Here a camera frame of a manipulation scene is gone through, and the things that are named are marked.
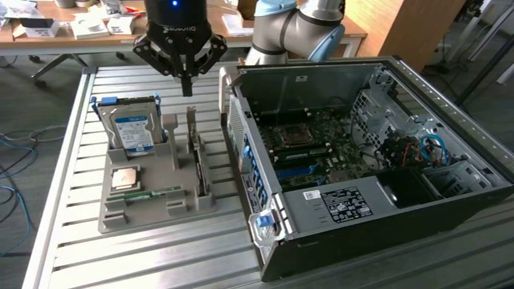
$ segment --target hard drive label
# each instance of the hard drive label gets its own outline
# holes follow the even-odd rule
[[[122,147],[134,154],[145,154],[152,149],[152,133],[145,129],[148,118],[145,116],[120,117],[116,119],[117,133]]]
[[[371,216],[371,209],[356,187],[321,193],[331,219],[341,223],[365,216]]]

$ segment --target wooden panel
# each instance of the wooden panel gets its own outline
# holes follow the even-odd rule
[[[0,43],[10,43],[13,41],[13,33],[10,23],[5,24],[0,29]]]
[[[360,43],[356,56],[380,53],[403,0],[347,0],[344,18],[349,18],[368,33]]]
[[[404,0],[379,55],[399,55],[421,70],[464,0]]]

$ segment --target hard drive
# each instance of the hard drive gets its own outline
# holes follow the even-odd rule
[[[125,149],[128,157],[145,155],[153,145],[165,141],[160,124],[158,96],[118,99],[102,98],[93,110],[104,124],[110,149]]]

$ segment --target motherboard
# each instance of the motherboard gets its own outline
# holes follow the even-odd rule
[[[364,163],[341,111],[260,115],[256,123],[283,191],[360,178],[380,165]]]

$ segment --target barcode sticker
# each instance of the barcode sticker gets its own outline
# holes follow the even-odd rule
[[[303,196],[305,197],[305,200],[312,200],[319,197],[321,197],[319,190],[316,191],[304,191]]]

